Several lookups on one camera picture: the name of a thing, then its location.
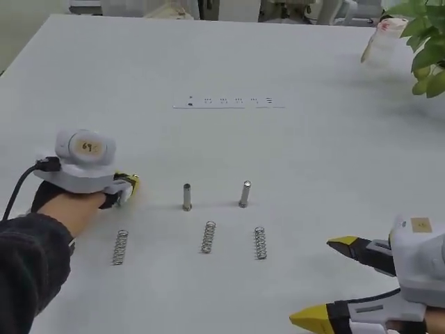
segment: green plant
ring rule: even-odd
[[[386,14],[408,18],[401,38],[416,54],[411,72],[417,78],[415,95],[435,97],[445,92],[445,0],[408,0],[390,8]]]

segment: metal pin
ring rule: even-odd
[[[245,208],[248,206],[249,190],[252,183],[250,181],[244,182],[243,192],[241,193],[241,199],[239,200],[238,206]]]
[[[192,210],[192,201],[191,201],[191,193],[190,193],[190,184],[185,183],[184,185],[184,203],[182,205],[182,209],[184,211]]]

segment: label with number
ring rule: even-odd
[[[429,218],[411,218],[412,231],[414,233],[431,233],[431,223]]]
[[[102,153],[102,143],[97,141],[82,141],[76,142],[76,152],[85,155],[98,156]]]

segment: coil spring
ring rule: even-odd
[[[255,228],[255,248],[257,250],[257,259],[264,260],[267,258],[267,250],[266,250],[266,233],[264,232],[264,228],[258,227]]]
[[[215,236],[216,223],[208,221],[204,229],[204,237],[202,238],[201,252],[209,254],[211,252],[211,245],[213,237]]]
[[[124,263],[125,248],[127,247],[128,231],[119,230],[116,236],[116,243],[114,245],[113,259],[111,264],[113,266],[120,266]]]

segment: dark sleeve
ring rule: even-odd
[[[0,222],[0,333],[29,333],[70,273],[71,240],[42,214]]]

